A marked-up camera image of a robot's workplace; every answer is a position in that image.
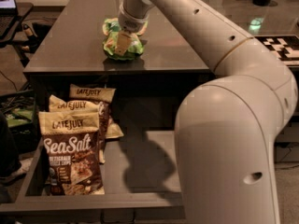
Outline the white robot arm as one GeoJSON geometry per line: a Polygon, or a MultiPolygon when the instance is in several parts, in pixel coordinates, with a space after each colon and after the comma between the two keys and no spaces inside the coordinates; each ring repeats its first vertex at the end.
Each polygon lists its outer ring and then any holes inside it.
{"type": "Polygon", "coordinates": [[[291,70],[259,40],[201,0],[123,0],[124,45],[159,8],[215,79],[192,90],[175,121],[188,224],[280,224],[274,143],[291,119],[291,70]]]}

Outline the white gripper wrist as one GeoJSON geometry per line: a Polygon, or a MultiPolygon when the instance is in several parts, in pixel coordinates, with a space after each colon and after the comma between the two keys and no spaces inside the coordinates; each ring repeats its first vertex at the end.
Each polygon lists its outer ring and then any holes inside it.
{"type": "Polygon", "coordinates": [[[119,24],[124,31],[119,31],[115,53],[123,56],[131,45],[130,33],[139,32],[150,16],[153,4],[150,0],[123,0],[118,15],[119,24]]]}

